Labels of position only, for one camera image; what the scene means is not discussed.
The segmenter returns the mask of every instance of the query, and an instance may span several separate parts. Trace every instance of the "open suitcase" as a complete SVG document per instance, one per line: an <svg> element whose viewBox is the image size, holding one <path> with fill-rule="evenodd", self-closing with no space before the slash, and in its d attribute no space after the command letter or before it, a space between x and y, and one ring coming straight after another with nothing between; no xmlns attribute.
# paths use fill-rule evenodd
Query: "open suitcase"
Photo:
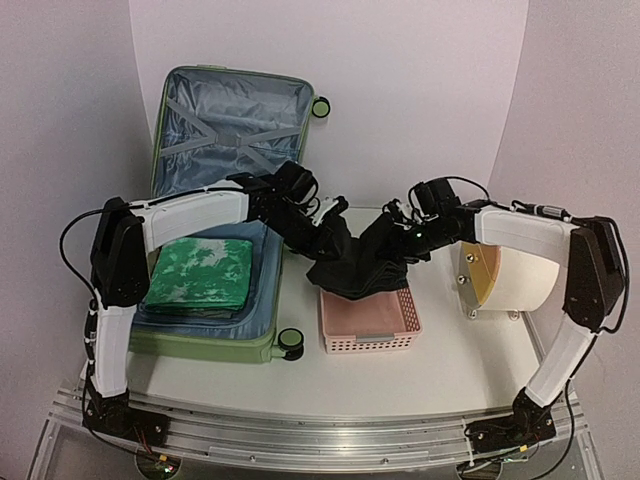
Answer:
<svg viewBox="0 0 640 480"><path fill-rule="evenodd" d="M249 172L299 162L312 114L329 113L307 82L220 67L179 67L167 76L158 114L152 193L164 196ZM271 360L278 349L276 310L282 240L259 222L197 234L253 244L246 304L228 319L178 317L139 306L129 349L209 361Z"/></svg>

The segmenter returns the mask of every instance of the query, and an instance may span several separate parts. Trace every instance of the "pink basket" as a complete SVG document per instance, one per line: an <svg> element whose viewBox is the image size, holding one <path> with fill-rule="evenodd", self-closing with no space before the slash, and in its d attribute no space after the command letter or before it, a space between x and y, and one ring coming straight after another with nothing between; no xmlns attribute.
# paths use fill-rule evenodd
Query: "pink basket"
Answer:
<svg viewBox="0 0 640 480"><path fill-rule="evenodd" d="M327 353L406 350L422 332L408 288L356 301L322 291L320 308Z"/></svg>

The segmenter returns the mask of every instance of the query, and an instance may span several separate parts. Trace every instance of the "folded green shirt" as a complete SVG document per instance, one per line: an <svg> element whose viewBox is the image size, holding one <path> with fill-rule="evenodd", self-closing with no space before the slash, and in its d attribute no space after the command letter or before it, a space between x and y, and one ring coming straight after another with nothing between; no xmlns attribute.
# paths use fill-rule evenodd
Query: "folded green shirt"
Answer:
<svg viewBox="0 0 640 480"><path fill-rule="evenodd" d="M251 279L253 245L248 240L180 238L162 248L146 304L170 313L244 307Z"/></svg>

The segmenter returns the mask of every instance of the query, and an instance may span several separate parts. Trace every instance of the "white wall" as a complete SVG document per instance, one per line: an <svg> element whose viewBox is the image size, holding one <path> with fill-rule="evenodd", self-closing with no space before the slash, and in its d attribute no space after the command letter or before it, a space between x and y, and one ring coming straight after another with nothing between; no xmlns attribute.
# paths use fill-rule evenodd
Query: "white wall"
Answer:
<svg viewBox="0 0 640 480"><path fill-rule="evenodd" d="M638 478L640 457L640 4L531 2L513 102L491 190L499 200L565 206L618 220L632 297L576 384L607 479ZM536 312L548 345L562 289Z"/></svg>
<svg viewBox="0 0 640 480"><path fill-rule="evenodd" d="M89 297L58 236L109 196L148 191L150 144L127 0L2 2L0 45L0 476L14 480L84 358ZM94 230L68 242L85 272Z"/></svg>
<svg viewBox="0 0 640 480"><path fill-rule="evenodd" d="M324 193L380 204L434 176L489 179L526 0L130 4L151 127L164 78L177 65L280 73L308 80L332 102L305 153Z"/></svg>

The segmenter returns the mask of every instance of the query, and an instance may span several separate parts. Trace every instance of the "elastic cross strap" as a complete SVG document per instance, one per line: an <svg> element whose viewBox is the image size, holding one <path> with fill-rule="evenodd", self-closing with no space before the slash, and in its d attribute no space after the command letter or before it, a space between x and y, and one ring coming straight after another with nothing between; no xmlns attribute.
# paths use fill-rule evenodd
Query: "elastic cross strap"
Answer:
<svg viewBox="0 0 640 480"><path fill-rule="evenodd" d="M302 132L302 128L300 127L291 127L272 130L270 132L257 133L255 135L249 135L246 137L240 137L238 135L227 135L224 133L216 132L213 128L204 123L202 120L200 120L175 100L168 98L166 104L169 108L171 108L171 110L176 112L187 122L191 123L205 136L203 138L197 138L195 140L189 140L178 145L172 145L170 147L163 148L162 150L160 150L161 157L167 157L169 155L175 155L177 153L182 153L194 148L206 147L207 145L216 144L225 147L237 147L238 151L241 154L246 155L247 157L252 159L269 173L274 173L276 171L275 165L273 165L269 160L267 160L262 154L257 152L250 145L254 143L275 140L277 138L300 135L300 133Z"/></svg>

